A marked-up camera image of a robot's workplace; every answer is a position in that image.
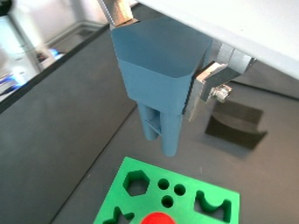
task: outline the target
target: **hexagonal hole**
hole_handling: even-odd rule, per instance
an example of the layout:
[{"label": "hexagonal hole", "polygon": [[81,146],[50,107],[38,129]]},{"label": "hexagonal hole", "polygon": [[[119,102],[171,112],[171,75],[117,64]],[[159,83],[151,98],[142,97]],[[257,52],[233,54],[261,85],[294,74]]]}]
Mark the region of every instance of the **hexagonal hole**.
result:
[{"label": "hexagonal hole", "polygon": [[143,195],[147,192],[150,185],[150,178],[146,176],[143,171],[131,171],[126,175],[126,181],[123,187],[126,188],[130,196],[135,197]]}]

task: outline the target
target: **black object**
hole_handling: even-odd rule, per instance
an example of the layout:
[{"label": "black object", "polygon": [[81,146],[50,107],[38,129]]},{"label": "black object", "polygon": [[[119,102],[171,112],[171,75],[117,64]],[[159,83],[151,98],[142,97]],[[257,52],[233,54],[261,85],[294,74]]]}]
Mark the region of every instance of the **black object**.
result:
[{"label": "black object", "polygon": [[254,149],[267,132],[258,131],[263,111],[233,101],[217,103],[206,134]]},{"label": "black object", "polygon": [[11,10],[12,5],[14,5],[12,0],[0,0],[0,17],[8,14],[8,11]]}]

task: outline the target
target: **blue object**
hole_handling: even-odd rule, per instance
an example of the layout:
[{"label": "blue object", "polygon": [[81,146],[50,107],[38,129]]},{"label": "blue object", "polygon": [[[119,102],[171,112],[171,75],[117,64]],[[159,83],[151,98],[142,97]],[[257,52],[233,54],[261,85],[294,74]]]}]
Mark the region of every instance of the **blue object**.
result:
[{"label": "blue object", "polygon": [[211,38],[169,17],[113,30],[129,97],[138,102],[145,135],[178,149],[183,108],[195,71],[207,65]]}]

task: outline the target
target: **metal bracket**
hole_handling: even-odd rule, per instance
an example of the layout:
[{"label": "metal bracket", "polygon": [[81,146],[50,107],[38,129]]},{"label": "metal bracket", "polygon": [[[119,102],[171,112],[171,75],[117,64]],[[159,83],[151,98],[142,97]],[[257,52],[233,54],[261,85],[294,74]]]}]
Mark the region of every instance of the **metal bracket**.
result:
[{"label": "metal bracket", "polygon": [[111,29],[138,22],[134,19],[129,0],[98,0],[98,2],[105,11]]},{"label": "metal bracket", "polygon": [[185,109],[185,118],[190,122],[195,119],[201,102],[209,102],[211,98],[217,98],[219,102],[229,99],[233,88],[225,84],[249,70],[255,59],[231,46],[222,44],[217,61],[195,75]]}]

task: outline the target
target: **circular hole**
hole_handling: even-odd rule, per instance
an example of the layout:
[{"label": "circular hole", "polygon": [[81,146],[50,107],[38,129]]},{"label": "circular hole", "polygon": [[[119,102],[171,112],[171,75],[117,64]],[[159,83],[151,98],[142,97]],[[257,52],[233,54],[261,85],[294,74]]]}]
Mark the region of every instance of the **circular hole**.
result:
[{"label": "circular hole", "polygon": [[174,198],[169,195],[163,196],[163,201],[162,202],[163,202],[163,206],[166,208],[170,208],[170,207],[174,206]]},{"label": "circular hole", "polygon": [[170,182],[166,178],[162,178],[158,182],[158,186],[162,190],[166,190],[170,187]]},{"label": "circular hole", "polygon": [[177,195],[183,196],[186,194],[186,188],[183,185],[177,185],[174,187],[174,192],[177,193]]}]

